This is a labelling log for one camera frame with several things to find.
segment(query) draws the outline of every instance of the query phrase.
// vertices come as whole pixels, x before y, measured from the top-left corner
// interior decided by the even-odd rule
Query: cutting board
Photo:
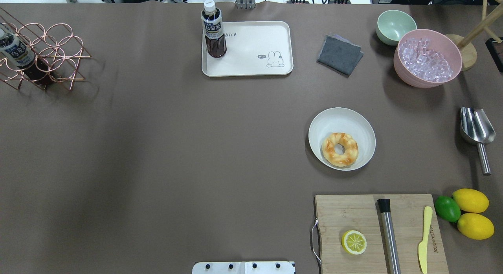
[[[428,239],[428,274],[448,274],[433,197],[431,195],[316,195],[321,274],[388,274],[388,256],[377,199],[390,199],[401,272],[421,274],[417,246],[422,240],[425,206],[433,208]],[[348,230],[367,239],[367,249],[355,256],[341,240]]]

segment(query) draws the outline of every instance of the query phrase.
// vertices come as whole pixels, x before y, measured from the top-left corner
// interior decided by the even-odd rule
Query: scoop
[[[477,146],[483,174],[490,175],[484,144],[492,142],[496,133],[483,109],[461,107],[461,135],[467,142]]]

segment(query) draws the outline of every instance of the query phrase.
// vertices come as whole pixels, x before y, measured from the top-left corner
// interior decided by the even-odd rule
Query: green bowl
[[[415,29],[417,29],[417,25],[414,19],[397,9],[390,9],[377,18],[377,37],[383,43],[391,46],[397,46],[407,32]]]

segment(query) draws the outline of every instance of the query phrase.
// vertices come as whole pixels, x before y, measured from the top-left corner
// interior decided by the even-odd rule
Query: white bottle cap
[[[204,1],[204,10],[208,13],[214,12],[216,10],[215,1],[214,0],[205,0]]]

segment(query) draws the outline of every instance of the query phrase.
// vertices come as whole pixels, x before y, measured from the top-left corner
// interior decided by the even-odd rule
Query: donut
[[[336,152],[335,146],[337,144],[344,147],[343,154]],[[334,132],[331,134],[323,141],[321,149],[323,150],[325,159],[337,167],[349,166],[358,158],[358,143],[352,139],[352,136],[344,132]]]

